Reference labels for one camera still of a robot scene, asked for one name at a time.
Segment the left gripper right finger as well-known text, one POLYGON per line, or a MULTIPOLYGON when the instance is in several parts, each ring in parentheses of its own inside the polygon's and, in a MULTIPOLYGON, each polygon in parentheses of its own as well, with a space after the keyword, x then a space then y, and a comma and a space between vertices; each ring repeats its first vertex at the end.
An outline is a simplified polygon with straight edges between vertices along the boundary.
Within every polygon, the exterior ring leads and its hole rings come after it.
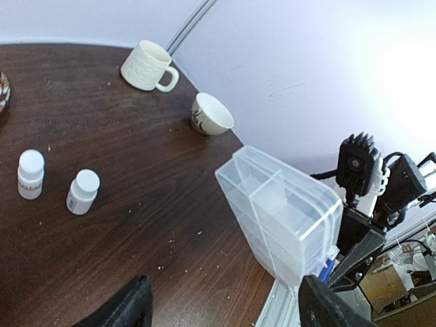
POLYGON ((369 327, 373 322, 358 315, 343 299, 314 275, 306 275, 298 290, 302 327, 369 327))

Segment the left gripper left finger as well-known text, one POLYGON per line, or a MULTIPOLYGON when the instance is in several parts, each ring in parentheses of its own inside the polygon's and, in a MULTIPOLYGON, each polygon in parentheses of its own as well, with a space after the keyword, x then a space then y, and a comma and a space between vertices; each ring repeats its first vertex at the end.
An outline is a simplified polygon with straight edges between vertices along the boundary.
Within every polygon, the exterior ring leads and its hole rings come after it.
POLYGON ((82 326, 152 326, 153 290, 146 275, 138 275, 126 283, 100 308, 80 320, 82 326))

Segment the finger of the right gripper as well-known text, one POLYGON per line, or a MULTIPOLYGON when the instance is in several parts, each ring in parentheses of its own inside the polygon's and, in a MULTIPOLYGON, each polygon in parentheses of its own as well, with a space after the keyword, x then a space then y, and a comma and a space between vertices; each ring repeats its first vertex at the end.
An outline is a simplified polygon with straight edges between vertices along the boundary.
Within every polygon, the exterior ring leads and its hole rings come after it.
POLYGON ((369 230, 333 270, 326 285, 334 292, 354 290, 369 272, 386 244, 386 234, 369 230))

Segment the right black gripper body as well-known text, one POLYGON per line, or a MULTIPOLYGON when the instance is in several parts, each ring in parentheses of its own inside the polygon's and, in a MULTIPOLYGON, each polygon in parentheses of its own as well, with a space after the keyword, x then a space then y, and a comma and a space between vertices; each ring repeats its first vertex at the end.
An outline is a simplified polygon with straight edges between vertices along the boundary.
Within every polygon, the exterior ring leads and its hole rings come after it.
POLYGON ((365 214, 345 205, 343 207, 341 227, 337 240, 337 247, 340 250, 339 253, 341 255, 347 255, 370 230, 378 231, 378 227, 373 225, 371 219, 365 214))

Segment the clear plastic pill organizer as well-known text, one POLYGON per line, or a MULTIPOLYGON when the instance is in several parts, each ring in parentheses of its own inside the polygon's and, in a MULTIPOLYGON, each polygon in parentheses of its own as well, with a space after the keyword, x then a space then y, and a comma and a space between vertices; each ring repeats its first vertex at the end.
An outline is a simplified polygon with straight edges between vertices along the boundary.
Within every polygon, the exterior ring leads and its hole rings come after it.
POLYGON ((215 172, 257 261, 282 285, 319 275, 337 248, 343 203, 309 175, 243 146, 215 172))

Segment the white pill bottle front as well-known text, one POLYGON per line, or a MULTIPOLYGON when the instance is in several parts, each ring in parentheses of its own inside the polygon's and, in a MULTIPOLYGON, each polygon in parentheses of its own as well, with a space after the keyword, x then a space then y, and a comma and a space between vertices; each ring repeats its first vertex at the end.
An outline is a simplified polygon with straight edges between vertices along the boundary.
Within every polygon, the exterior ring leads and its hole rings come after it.
POLYGON ((99 187, 100 179, 96 172, 90 169, 79 171, 66 197, 68 210, 74 215, 88 213, 97 197, 99 187))

